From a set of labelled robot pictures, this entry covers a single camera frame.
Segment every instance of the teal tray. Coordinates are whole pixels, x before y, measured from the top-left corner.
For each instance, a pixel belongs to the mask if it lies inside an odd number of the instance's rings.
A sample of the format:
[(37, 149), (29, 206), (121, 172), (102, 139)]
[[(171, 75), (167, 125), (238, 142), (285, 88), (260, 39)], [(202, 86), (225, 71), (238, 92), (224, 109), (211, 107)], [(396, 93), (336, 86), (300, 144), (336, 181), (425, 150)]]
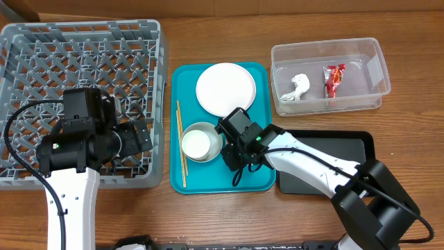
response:
[[(247, 110), (252, 121), (262, 128), (271, 123), (270, 93), (265, 68), (256, 62), (241, 62), (238, 65), (250, 72), (256, 83), (256, 97)], [(182, 194), (214, 194), (224, 192), (254, 192), (271, 188), (276, 181), (276, 173), (268, 167), (250, 173), (244, 169), (237, 187), (232, 186), (235, 172), (231, 172), (219, 154), (215, 159), (198, 163), (188, 159), (187, 187), (183, 188), (182, 166), (180, 164), (178, 127), (176, 119), (177, 104), (180, 102), (182, 126), (185, 130), (196, 122), (209, 122), (217, 125), (219, 117), (211, 115), (199, 104), (196, 97), (196, 84), (199, 76), (213, 64), (185, 65), (174, 71), (171, 93), (171, 162), (170, 180), (173, 188)]]

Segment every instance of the wooden chopstick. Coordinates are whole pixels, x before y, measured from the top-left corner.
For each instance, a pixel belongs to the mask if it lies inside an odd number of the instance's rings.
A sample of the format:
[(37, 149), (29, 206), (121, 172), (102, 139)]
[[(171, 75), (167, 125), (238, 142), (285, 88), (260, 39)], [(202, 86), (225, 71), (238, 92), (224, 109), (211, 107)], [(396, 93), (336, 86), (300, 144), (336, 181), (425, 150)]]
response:
[[(179, 104), (179, 100), (176, 101), (178, 104), (178, 116), (179, 116), (179, 124), (180, 124), (180, 140), (182, 140), (182, 135), (183, 135), (183, 126), (182, 126), (182, 114), (180, 113), (180, 104)], [(183, 153), (183, 161), (185, 164), (185, 173), (188, 176), (188, 158), (186, 157), (186, 155)]]
[(178, 137), (179, 137), (179, 152), (180, 152), (180, 164), (182, 165), (182, 182), (183, 182), (183, 188), (187, 187), (187, 179), (185, 177), (185, 167), (183, 164), (183, 152), (182, 152), (182, 133), (180, 129), (180, 123), (179, 123), (179, 114), (178, 111), (176, 110), (176, 118), (178, 121)]

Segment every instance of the white plate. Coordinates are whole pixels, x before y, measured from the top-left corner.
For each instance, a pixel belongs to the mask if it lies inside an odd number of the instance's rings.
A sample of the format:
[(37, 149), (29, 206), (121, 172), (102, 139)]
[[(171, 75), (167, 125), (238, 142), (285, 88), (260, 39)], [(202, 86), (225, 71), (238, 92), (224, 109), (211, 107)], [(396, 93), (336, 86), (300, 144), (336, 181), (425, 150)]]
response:
[(200, 75), (196, 96), (207, 112), (226, 117), (237, 107), (246, 110), (253, 104), (256, 83), (243, 67), (234, 63), (219, 63)]

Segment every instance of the clear plastic container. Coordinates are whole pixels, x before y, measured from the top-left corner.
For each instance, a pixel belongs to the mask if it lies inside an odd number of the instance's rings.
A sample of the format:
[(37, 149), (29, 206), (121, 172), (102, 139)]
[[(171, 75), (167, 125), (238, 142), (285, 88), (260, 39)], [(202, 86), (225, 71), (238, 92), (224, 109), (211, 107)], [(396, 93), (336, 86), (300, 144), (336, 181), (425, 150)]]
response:
[[(325, 98), (323, 67), (345, 63), (335, 98)], [(306, 74), (310, 89), (300, 100), (283, 101), (295, 90), (291, 79)], [(375, 38), (356, 38), (276, 45), (271, 50), (271, 85), (281, 116), (379, 108), (391, 90), (381, 47)]]

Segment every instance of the candy wrapper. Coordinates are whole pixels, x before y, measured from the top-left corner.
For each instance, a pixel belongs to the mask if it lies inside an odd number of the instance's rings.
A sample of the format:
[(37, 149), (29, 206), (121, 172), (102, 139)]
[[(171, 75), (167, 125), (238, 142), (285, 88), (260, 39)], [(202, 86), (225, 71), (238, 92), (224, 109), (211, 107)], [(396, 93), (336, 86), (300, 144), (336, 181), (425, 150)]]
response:
[(345, 71), (345, 64), (324, 67), (325, 98), (334, 98), (336, 89), (341, 84)]

